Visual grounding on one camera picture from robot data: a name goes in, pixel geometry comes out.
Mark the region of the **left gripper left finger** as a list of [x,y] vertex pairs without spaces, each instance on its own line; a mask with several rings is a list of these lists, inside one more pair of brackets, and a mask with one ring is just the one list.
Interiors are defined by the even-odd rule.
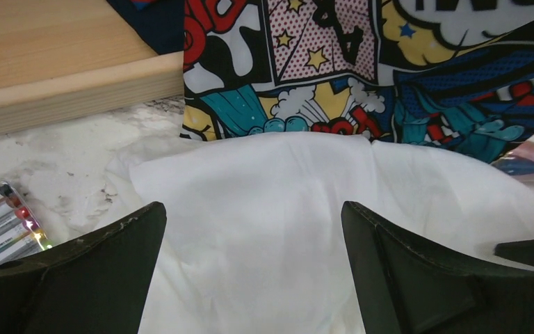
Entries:
[[165,231],[151,202],[103,228],[0,265],[0,333],[137,333]]

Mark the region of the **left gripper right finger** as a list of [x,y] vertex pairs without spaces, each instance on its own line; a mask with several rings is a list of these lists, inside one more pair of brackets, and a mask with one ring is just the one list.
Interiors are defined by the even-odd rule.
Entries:
[[419,236],[358,202],[341,223],[367,333],[534,333],[534,267]]

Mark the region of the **white shorts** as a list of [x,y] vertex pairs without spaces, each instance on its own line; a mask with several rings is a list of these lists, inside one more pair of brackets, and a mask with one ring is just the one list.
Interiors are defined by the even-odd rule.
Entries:
[[534,185],[462,154],[360,135],[151,137],[106,171],[112,218],[150,202],[166,210],[141,333],[363,333],[347,201],[488,261],[497,243],[534,238]]

